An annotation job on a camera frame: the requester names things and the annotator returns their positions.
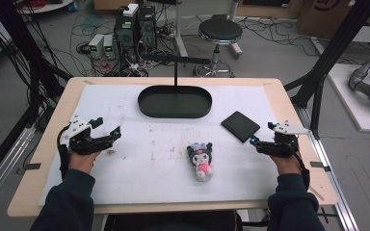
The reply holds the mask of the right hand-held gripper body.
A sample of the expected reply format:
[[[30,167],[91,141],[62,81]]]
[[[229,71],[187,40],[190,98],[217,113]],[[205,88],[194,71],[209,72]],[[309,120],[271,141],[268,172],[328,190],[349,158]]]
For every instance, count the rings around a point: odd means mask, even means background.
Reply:
[[[274,130],[274,141],[268,142],[269,150],[263,152],[266,155],[289,158],[299,150],[299,135],[311,135],[309,129],[297,123],[290,123],[288,120],[278,124]]]

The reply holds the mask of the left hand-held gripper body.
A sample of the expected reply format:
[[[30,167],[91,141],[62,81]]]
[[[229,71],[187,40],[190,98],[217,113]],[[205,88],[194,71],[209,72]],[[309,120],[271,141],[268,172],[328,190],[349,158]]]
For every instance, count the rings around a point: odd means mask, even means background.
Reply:
[[[89,155],[110,147],[101,142],[101,138],[91,137],[92,127],[88,121],[78,115],[64,127],[57,138],[58,152],[65,156],[69,151],[80,155]]]

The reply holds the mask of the black-hooded plush toy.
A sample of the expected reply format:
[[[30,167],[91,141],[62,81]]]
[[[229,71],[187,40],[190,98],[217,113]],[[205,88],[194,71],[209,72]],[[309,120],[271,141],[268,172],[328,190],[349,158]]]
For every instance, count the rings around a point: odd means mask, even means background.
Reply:
[[[190,162],[195,170],[196,178],[200,182],[209,181],[213,175],[211,142],[195,142],[187,147]]]

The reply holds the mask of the black oval tray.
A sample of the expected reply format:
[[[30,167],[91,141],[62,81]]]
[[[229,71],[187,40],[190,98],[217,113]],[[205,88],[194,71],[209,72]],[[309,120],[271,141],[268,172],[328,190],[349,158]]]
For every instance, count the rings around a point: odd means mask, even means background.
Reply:
[[[140,111],[156,118],[200,118],[212,106],[211,94],[195,86],[151,86],[138,96]]]

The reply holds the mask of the person's right hand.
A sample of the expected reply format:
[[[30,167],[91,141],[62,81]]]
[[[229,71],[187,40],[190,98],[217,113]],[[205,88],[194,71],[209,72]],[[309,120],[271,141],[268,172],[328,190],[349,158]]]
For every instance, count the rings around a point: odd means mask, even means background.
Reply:
[[[277,173],[282,174],[300,174],[302,167],[296,157],[280,158],[271,156],[271,160],[277,167]]]

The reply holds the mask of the person's left hand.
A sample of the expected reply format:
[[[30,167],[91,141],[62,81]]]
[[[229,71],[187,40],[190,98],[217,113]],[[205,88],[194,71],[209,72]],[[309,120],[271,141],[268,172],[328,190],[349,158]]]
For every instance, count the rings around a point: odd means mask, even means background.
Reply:
[[[90,174],[93,169],[93,163],[98,156],[99,152],[94,152],[89,155],[80,155],[72,152],[69,158],[69,168]]]

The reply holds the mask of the black square pad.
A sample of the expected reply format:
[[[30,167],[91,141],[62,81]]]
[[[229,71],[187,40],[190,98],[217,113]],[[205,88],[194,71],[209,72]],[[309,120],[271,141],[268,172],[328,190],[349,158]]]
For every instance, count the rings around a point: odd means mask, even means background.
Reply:
[[[251,135],[260,129],[257,123],[238,111],[223,120],[221,125],[240,142],[247,141]]]

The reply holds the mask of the black tape strip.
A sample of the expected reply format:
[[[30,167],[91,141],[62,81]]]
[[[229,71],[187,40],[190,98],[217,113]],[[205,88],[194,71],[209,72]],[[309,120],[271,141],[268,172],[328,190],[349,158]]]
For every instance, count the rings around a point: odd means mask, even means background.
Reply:
[[[27,170],[40,169],[40,165],[41,165],[41,163],[27,164],[25,167],[19,167],[15,171],[15,174],[23,175]]]
[[[324,172],[330,172],[331,168],[330,166],[325,166],[322,162],[310,162],[311,169],[322,169]]]

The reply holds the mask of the wooden table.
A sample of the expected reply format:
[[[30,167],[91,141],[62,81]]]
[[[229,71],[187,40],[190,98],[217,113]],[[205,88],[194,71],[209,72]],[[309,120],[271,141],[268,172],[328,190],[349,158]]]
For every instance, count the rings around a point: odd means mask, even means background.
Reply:
[[[144,115],[138,97],[148,87],[201,87],[212,96],[201,118]],[[57,199],[59,141],[68,142],[79,120],[103,118],[92,135],[115,128],[111,147],[87,155],[77,187],[92,184],[98,214],[165,213],[269,208],[279,214],[305,200],[312,210],[337,201],[309,131],[280,80],[273,78],[94,78],[66,85],[28,170],[8,208],[11,217],[37,217]]]

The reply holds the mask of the white table mat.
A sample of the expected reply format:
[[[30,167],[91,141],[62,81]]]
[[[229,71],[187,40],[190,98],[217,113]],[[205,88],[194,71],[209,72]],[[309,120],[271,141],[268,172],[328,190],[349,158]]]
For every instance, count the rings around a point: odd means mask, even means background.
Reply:
[[[102,152],[92,169],[97,205],[175,202],[258,201],[275,191],[278,173],[269,157],[248,142],[240,142],[221,122],[238,111],[256,122],[256,135],[268,141],[274,121],[271,104],[261,87],[210,86],[210,112],[202,118],[151,118],[143,115],[137,98],[141,85],[84,87],[74,115],[102,117],[92,136],[102,137],[116,127],[122,136]],[[200,182],[187,147],[213,144],[213,175]]]

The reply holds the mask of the white board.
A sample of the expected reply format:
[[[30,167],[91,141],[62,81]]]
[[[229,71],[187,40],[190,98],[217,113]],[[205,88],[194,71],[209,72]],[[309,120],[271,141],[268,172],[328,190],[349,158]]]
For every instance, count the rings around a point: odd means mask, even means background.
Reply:
[[[348,87],[350,75],[357,68],[355,64],[336,64],[329,73],[329,80],[358,131],[370,132],[370,100]]]

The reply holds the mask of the grey power supply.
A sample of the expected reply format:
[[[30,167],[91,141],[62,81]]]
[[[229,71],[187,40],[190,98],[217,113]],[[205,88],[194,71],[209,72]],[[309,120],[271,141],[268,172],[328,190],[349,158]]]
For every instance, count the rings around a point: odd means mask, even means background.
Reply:
[[[116,57],[114,37],[112,35],[104,36],[103,48],[107,59],[114,59]]]
[[[89,42],[89,48],[94,59],[101,59],[104,55],[104,36],[102,34],[95,35]]]

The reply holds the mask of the black computer tower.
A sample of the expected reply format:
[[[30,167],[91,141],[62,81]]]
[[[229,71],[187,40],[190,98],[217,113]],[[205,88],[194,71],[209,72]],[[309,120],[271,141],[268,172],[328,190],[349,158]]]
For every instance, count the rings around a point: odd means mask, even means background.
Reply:
[[[156,44],[156,23],[155,7],[141,6],[139,10],[139,26],[141,41],[146,51],[151,51],[157,47]]]
[[[115,37],[122,56],[130,63],[138,61],[138,23],[135,16],[119,14],[114,28]]]

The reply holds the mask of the black T-shaped stand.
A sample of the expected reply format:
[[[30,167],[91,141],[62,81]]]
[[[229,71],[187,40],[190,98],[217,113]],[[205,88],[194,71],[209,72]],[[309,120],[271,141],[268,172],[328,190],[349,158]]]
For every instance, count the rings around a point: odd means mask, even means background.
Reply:
[[[192,58],[192,57],[178,57],[178,56],[167,56],[167,55],[155,55],[155,54],[142,54],[141,57],[144,60],[154,61],[154,62],[174,62],[174,79],[173,85],[176,87],[178,85],[178,64],[211,64],[209,59],[203,58]]]

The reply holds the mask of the black round stool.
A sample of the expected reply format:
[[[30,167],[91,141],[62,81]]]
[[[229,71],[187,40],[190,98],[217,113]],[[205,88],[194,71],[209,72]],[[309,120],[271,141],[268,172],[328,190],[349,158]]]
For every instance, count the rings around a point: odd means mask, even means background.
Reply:
[[[220,47],[235,44],[242,36],[242,28],[226,17],[212,16],[200,23],[198,35],[215,44],[210,64],[197,64],[193,74],[199,77],[220,77],[226,74],[228,78],[233,77],[231,67],[219,60]]]

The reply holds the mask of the white box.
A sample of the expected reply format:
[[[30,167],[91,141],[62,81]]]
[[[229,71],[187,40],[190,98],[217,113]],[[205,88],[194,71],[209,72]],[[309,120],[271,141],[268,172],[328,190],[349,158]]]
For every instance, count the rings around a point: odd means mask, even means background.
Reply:
[[[139,5],[135,3],[129,3],[128,6],[123,11],[124,16],[133,17],[137,10],[139,9]]]

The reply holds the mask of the white desk leg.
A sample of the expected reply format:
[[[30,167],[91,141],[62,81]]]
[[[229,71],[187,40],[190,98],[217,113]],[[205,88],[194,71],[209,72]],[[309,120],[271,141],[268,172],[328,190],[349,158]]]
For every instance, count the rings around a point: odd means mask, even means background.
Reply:
[[[173,34],[179,55],[181,57],[187,57],[188,52],[181,34],[181,4],[182,0],[175,0],[175,30]]]

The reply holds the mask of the cardboard box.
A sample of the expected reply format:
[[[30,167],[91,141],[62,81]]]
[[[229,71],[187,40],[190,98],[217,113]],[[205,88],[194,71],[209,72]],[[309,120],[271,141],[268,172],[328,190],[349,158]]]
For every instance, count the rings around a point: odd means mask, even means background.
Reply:
[[[298,33],[331,39],[357,0],[304,0],[297,20]]]

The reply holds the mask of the aluminium rail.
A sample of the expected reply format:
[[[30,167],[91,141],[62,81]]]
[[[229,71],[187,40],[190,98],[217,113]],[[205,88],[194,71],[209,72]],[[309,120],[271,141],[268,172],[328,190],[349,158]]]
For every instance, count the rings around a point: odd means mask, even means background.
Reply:
[[[297,116],[293,119],[293,122],[310,130],[310,115],[307,109],[299,109],[297,106],[294,109]],[[317,197],[321,208],[333,208],[331,216],[338,218],[344,231],[358,231],[357,223],[335,177],[321,141],[317,140],[312,132],[311,135],[299,135],[299,143],[304,165],[310,171],[309,191]],[[325,166],[330,166],[331,171],[324,172],[322,169],[311,169],[311,161],[322,162]]]
[[[3,159],[0,161],[0,188],[8,179],[13,168],[23,155],[32,138],[36,134],[36,127],[24,128],[14,136],[3,150]]]

